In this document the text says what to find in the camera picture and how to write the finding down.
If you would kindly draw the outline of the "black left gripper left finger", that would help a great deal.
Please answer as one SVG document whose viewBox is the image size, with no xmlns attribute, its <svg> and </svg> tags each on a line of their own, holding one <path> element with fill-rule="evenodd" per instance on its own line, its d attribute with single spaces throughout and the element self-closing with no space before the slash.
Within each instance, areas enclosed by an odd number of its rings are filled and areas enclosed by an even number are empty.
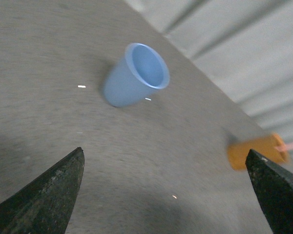
<svg viewBox="0 0 293 234">
<path fill-rule="evenodd" d="M 84 173 L 78 147 L 0 203 L 0 234 L 63 234 Z"/>
</svg>

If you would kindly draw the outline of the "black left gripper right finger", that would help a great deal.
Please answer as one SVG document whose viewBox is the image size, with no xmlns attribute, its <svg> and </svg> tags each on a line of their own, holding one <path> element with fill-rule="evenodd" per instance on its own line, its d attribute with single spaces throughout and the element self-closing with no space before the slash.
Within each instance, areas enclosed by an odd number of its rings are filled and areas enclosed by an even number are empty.
<svg viewBox="0 0 293 234">
<path fill-rule="evenodd" d="M 251 149 L 247 171 L 274 234 L 293 234 L 293 173 Z"/>
</svg>

